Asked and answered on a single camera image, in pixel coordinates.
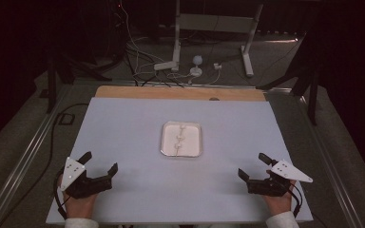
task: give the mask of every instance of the white device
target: white device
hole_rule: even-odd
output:
[[[62,176],[61,190],[65,191],[67,188],[81,176],[86,170],[85,166],[79,162],[67,157],[67,162],[64,167],[64,175]]]
[[[278,174],[279,176],[294,180],[294,181],[304,181],[304,182],[313,182],[313,179],[305,175],[303,172],[298,170],[296,167],[294,167],[289,162],[282,160],[279,161],[277,164],[275,164],[271,171],[275,174]]]
[[[195,67],[192,67],[189,70],[189,73],[194,77],[200,77],[202,75],[202,70],[198,66],[202,64],[202,56],[201,55],[194,56],[192,63],[194,63]]]

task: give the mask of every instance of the white tabletop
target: white tabletop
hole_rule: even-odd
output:
[[[199,157],[162,154],[169,121],[201,126]],[[93,215],[112,224],[263,222],[266,204],[247,193],[238,169],[263,180],[270,166],[259,153],[291,162],[268,102],[92,98],[70,157],[87,151],[90,178],[118,163],[113,189],[100,194]],[[297,219],[313,219],[306,199]],[[64,223],[54,202],[47,223]]]

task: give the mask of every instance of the wooden board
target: wooden board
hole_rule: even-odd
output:
[[[264,102],[261,90],[254,88],[182,88],[103,85],[96,97],[178,100],[221,100]]]

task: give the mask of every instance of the white sleeve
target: white sleeve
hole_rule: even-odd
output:
[[[88,218],[67,218],[65,228],[98,228],[97,221]]]
[[[298,223],[291,211],[270,217],[266,220],[266,225],[268,228],[298,228]]]

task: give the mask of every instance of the dark background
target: dark background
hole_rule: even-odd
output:
[[[184,2],[182,11],[202,9],[197,7],[201,1]],[[247,1],[240,1],[243,7],[239,9],[225,7],[223,1],[208,2],[205,8],[211,14],[219,14],[221,9],[231,15],[254,11]],[[48,47],[59,47],[81,60],[94,60],[100,39],[89,36],[92,22],[84,21],[86,15],[82,14],[87,3],[0,1],[0,130],[35,91],[34,78],[47,69]],[[125,0],[124,4],[130,22],[153,39],[161,35],[159,24],[174,23],[174,1]],[[289,71],[317,59],[320,84],[327,88],[365,161],[365,3],[326,1],[323,8],[310,1],[268,3],[260,17],[259,32],[267,35],[275,31],[298,35],[307,31]]]

